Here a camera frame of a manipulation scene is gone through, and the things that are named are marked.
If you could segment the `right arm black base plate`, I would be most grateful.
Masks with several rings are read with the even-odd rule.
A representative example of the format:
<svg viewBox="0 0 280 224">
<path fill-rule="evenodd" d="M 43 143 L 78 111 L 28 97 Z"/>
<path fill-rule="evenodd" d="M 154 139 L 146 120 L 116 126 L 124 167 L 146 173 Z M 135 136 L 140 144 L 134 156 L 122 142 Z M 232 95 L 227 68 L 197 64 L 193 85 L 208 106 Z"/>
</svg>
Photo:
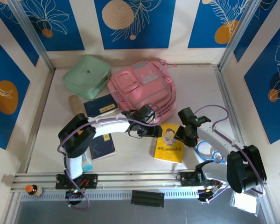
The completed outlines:
<svg viewBox="0 0 280 224">
<path fill-rule="evenodd" d="M 181 182 L 183 187 L 222 186 L 220 181 L 207 179 L 203 174 L 196 171 L 180 172 L 176 178 Z"/>
</svg>

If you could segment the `black slotted plate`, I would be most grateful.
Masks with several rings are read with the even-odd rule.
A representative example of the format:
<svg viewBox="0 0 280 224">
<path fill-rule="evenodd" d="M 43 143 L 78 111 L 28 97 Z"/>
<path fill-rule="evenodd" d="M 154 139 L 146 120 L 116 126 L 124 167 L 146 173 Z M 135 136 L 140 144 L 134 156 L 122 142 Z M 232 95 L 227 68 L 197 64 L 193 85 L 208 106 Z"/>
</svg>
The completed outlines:
<svg viewBox="0 0 280 224">
<path fill-rule="evenodd" d="M 164 194 L 160 192 L 133 190 L 131 204 L 163 208 Z"/>
</svg>

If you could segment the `navy notebook with yellow tag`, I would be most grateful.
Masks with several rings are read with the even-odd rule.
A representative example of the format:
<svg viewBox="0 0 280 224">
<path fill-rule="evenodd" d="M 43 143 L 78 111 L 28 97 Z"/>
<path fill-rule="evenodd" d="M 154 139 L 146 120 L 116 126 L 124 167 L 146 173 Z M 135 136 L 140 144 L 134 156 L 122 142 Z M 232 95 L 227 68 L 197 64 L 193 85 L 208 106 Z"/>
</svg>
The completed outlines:
<svg viewBox="0 0 280 224">
<path fill-rule="evenodd" d="M 94 138 L 90 144 L 92 160 L 98 160 L 116 154 L 111 134 L 104 134 Z"/>
</svg>

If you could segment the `aluminium mounting rail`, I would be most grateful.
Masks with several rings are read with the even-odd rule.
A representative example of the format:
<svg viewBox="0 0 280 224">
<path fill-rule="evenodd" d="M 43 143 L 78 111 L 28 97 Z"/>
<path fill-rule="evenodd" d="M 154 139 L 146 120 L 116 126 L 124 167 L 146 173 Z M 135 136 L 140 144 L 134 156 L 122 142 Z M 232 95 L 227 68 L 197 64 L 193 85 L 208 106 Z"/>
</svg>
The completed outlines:
<svg viewBox="0 0 280 224">
<path fill-rule="evenodd" d="M 146 190 L 178 189 L 182 187 L 176 176 L 182 170 L 97 172 L 96 190 Z M 59 173 L 16 174 L 11 185 L 11 192 L 23 192 L 28 184 L 36 184 L 43 189 L 57 191 L 56 175 Z"/>
</svg>

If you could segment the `navy book with cream label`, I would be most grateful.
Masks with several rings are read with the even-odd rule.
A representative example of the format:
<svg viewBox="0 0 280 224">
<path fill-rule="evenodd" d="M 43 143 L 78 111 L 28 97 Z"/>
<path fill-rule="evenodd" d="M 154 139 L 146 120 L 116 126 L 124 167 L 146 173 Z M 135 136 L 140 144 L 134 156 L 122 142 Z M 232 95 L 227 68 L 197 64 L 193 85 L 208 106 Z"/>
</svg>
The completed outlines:
<svg viewBox="0 0 280 224">
<path fill-rule="evenodd" d="M 88 117 L 97 117 L 118 109 L 118 104 L 111 94 L 93 99 L 84 103 L 85 111 Z"/>
</svg>

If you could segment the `tan pencil case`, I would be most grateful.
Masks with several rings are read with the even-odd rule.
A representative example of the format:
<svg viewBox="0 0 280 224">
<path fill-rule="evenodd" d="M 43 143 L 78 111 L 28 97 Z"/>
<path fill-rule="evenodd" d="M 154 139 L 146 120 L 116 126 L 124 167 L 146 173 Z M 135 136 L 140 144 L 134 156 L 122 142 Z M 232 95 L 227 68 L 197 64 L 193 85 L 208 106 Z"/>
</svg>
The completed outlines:
<svg viewBox="0 0 280 224">
<path fill-rule="evenodd" d="M 85 114 L 84 106 L 78 95 L 71 95 L 71 96 L 69 96 L 68 100 L 69 100 L 70 107 L 71 107 L 74 115 L 78 115 L 80 113 Z"/>
</svg>

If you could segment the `orange capped small bottle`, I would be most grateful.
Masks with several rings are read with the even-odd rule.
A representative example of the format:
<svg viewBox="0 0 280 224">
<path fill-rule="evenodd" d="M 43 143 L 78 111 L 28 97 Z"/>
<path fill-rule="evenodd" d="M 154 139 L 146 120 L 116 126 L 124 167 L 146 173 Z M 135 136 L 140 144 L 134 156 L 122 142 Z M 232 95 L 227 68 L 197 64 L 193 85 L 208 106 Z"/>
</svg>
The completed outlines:
<svg viewBox="0 0 280 224">
<path fill-rule="evenodd" d="M 43 189 L 37 185 L 26 185 L 24 189 L 29 195 L 41 196 Z"/>
</svg>

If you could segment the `blue stethoscope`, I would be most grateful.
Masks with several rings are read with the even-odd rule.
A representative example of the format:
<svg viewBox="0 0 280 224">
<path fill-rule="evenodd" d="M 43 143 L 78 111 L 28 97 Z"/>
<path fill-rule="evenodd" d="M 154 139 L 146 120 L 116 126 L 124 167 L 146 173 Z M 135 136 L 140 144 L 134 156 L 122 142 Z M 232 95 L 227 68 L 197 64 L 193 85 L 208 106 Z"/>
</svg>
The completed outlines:
<svg viewBox="0 0 280 224">
<path fill-rule="evenodd" d="M 201 152 L 200 149 L 204 151 L 206 149 L 209 149 L 209 156 L 207 156 L 204 152 Z M 194 147 L 194 151 L 203 161 L 215 162 L 217 164 L 225 164 L 225 158 L 206 141 L 199 142 L 197 146 Z"/>
</svg>

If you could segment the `yellow cartoon cover book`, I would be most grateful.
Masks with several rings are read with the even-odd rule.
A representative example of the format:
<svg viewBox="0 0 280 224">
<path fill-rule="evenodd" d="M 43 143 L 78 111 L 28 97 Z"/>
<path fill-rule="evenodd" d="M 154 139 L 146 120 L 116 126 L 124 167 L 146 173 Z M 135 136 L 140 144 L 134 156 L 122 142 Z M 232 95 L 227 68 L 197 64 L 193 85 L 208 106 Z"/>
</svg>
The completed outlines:
<svg viewBox="0 0 280 224">
<path fill-rule="evenodd" d="M 184 144 L 174 138 L 179 126 L 161 124 L 161 136 L 152 141 L 152 156 L 160 161 L 181 164 L 183 160 Z"/>
</svg>

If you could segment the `mint green zip case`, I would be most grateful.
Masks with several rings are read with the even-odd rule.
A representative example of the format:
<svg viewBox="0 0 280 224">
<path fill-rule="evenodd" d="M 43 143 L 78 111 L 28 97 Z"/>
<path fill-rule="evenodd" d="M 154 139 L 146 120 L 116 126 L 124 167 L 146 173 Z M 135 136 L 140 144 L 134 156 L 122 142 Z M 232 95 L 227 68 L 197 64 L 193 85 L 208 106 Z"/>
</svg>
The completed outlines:
<svg viewBox="0 0 280 224">
<path fill-rule="evenodd" d="M 107 85 L 112 75 L 111 65 L 92 55 L 84 55 L 63 76 L 65 86 L 73 93 L 94 99 Z"/>
</svg>

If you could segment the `pink backpack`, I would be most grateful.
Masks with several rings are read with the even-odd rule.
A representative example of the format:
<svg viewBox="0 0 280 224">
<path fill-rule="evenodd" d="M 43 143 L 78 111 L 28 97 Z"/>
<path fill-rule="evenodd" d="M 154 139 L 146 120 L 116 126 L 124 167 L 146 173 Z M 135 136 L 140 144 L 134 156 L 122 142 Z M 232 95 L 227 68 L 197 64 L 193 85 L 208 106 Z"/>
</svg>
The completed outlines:
<svg viewBox="0 0 280 224">
<path fill-rule="evenodd" d="M 142 61 L 120 70 L 107 84 L 111 96 L 122 111 L 138 110 L 149 104 L 163 122 L 176 108 L 176 88 L 165 60 Z"/>
</svg>

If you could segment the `blue tissue pack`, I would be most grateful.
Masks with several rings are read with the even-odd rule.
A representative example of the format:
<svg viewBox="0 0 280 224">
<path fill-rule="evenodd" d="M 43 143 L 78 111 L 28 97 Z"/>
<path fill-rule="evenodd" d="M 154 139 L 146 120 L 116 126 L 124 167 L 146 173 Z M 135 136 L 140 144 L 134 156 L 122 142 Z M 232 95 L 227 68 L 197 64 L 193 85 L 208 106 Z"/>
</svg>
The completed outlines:
<svg viewBox="0 0 280 224">
<path fill-rule="evenodd" d="M 93 166 L 91 163 L 91 160 L 88 158 L 86 154 L 82 155 L 82 171 L 83 172 L 89 172 L 92 170 Z"/>
</svg>

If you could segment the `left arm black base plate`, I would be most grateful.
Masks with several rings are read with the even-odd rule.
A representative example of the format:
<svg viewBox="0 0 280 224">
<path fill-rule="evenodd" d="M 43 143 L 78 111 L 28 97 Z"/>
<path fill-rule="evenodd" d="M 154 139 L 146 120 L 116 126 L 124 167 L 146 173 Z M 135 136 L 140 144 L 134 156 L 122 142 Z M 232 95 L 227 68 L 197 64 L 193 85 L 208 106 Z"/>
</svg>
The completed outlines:
<svg viewBox="0 0 280 224">
<path fill-rule="evenodd" d="M 73 182 L 81 189 L 95 189 L 98 183 L 97 174 L 82 174 L 76 179 L 73 179 Z M 73 184 L 70 178 L 66 174 L 57 174 L 56 175 L 56 189 L 73 189 L 76 186 Z"/>
</svg>

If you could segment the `aluminium frame post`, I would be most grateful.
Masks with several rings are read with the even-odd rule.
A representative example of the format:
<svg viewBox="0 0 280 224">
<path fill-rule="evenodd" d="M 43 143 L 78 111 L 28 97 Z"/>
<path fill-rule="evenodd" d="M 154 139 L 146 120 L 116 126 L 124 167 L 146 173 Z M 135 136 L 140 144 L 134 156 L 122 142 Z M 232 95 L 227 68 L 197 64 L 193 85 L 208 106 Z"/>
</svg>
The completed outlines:
<svg viewBox="0 0 280 224">
<path fill-rule="evenodd" d="M 7 4 L 23 29 L 25 35 L 36 50 L 37 54 L 44 62 L 45 66 L 50 72 L 54 73 L 55 68 L 47 54 L 47 51 L 20 2 L 18 0 L 7 0 Z"/>
<path fill-rule="evenodd" d="M 247 8 L 242 14 L 241 19 L 238 22 L 238 25 L 233 33 L 232 37 L 230 38 L 229 43 L 227 44 L 225 51 L 218 63 L 218 70 L 222 71 L 223 68 L 229 61 L 229 58 L 232 56 L 234 49 L 238 45 L 238 42 L 242 38 L 247 26 L 249 25 L 256 9 L 259 6 L 261 0 L 249 0 Z"/>
</svg>

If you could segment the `clear plastic bag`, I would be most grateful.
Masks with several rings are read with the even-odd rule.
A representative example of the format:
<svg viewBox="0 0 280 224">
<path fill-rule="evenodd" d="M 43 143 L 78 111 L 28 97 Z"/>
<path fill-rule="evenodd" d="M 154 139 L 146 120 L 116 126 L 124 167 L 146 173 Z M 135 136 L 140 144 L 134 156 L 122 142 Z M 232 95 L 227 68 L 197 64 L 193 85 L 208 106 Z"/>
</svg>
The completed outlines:
<svg viewBox="0 0 280 224">
<path fill-rule="evenodd" d="M 259 200 L 256 196 L 253 195 L 233 192 L 231 196 L 230 206 L 252 214 L 257 214 L 259 211 Z"/>
</svg>

